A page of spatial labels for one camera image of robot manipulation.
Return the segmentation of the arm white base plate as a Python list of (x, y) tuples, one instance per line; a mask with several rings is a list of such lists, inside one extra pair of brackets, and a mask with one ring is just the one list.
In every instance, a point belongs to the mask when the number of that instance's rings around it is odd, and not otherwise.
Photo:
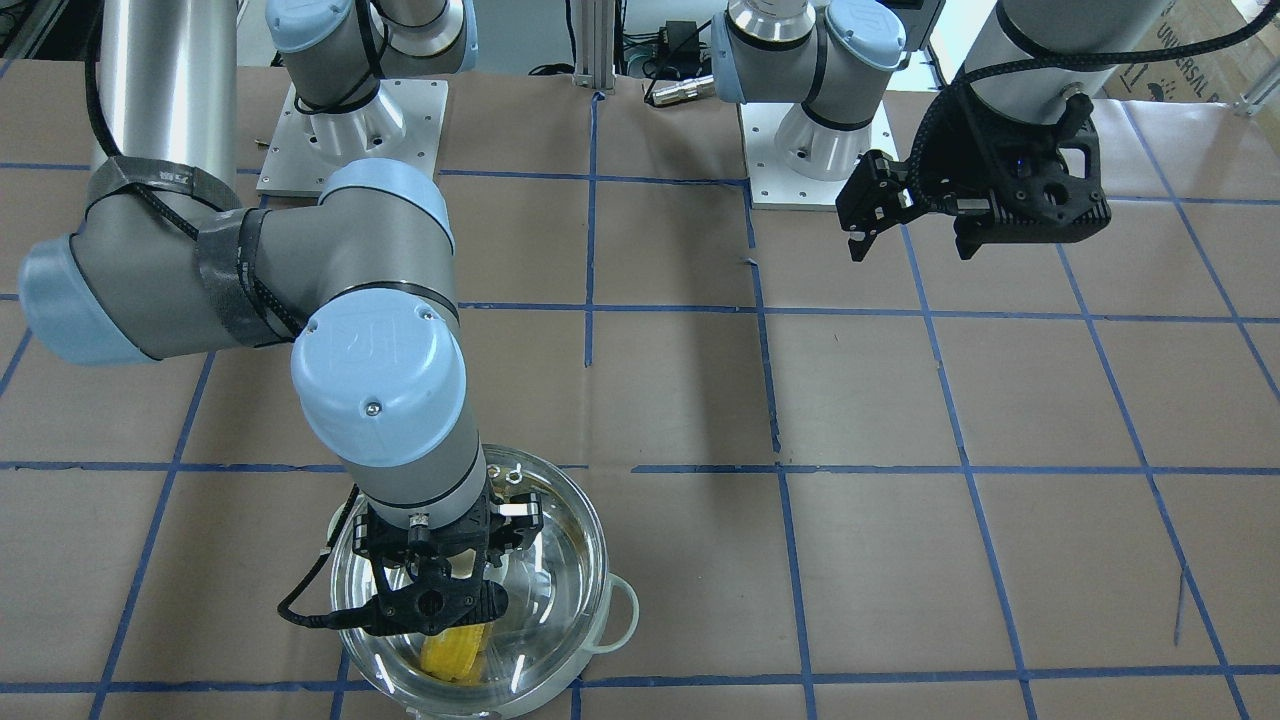
[(755, 208), (831, 211), (865, 151), (896, 154), (883, 106), (855, 131), (820, 126), (797, 102), (750, 102), (739, 110)]
[(332, 173), (364, 158), (396, 159), (434, 176), (449, 91), (444, 79), (384, 79), (355, 111), (306, 115), (289, 87), (256, 190), (317, 199)]

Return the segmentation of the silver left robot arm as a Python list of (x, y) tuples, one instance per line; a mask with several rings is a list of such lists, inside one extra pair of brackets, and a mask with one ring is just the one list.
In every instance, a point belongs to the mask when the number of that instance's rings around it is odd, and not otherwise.
[(915, 44), (902, 15), (925, 1), (731, 1), (710, 20), (717, 96), (785, 102), (781, 143), (804, 174), (842, 183), (835, 209), (860, 261), (876, 240), (925, 214), (954, 219), (963, 259), (995, 243), (1076, 243), (1112, 219), (1100, 176), (1093, 96), (1115, 68), (1216, 53), (1258, 35), (1268, 1), (1239, 29), (1139, 50), (1161, 1), (997, 1), (957, 74), (927, 108), (904, 159), (820, 150), (868, 128)]

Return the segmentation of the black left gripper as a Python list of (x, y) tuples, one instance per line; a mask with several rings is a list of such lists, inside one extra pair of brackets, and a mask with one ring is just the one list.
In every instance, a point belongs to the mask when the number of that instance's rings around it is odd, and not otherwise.
[[(1075, 243), (1114, 219), (1100, 176), (1093, 102), (1070, 95), (1047, 126), (1011, 120), (975, 95), (941, 95), (905, 161), (868, 150), (836, 197), (849, 252), (923, 211), (951, 215), (961, 260), (993, 243)], [(908, 201), (908, 191), (913, 204)]]

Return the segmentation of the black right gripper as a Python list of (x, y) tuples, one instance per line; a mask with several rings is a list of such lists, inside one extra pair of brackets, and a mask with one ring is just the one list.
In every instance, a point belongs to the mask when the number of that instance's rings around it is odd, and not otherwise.
[(346, 610), (346, 629), (369, 635), (436, 635), (445, 629), (502, 619), (509, 607), (506, 588), (484, 570), (527, 548), (544, 527), (547, 495), (529, 491), (499, 498), (485, 489), (453, 523), (431, 529), (424, 523), (393, 527), (371, 509), (356, 510), (353, 488), (346, 525), (355, 532), (346, 548), (369, 561), (375, 592)]

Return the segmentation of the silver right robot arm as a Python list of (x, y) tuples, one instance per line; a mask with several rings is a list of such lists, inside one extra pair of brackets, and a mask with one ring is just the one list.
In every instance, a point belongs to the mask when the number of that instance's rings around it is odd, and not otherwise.
[(289, 623), (436, 635), (500, 619), (486, 570), (541, 529), (534, 495), (486, 478), (457, 337), (456, 237), (425, 170), (384, 152), (310, 208), (252, 209), (232, 181), (236, 5), (102, 1), (84, 49), (99, 146), (83, 225), (20, 264), (26, 322), (82, 366), (291, 345), (316, 437), (367, 505), (351, 546), (375, 591)]

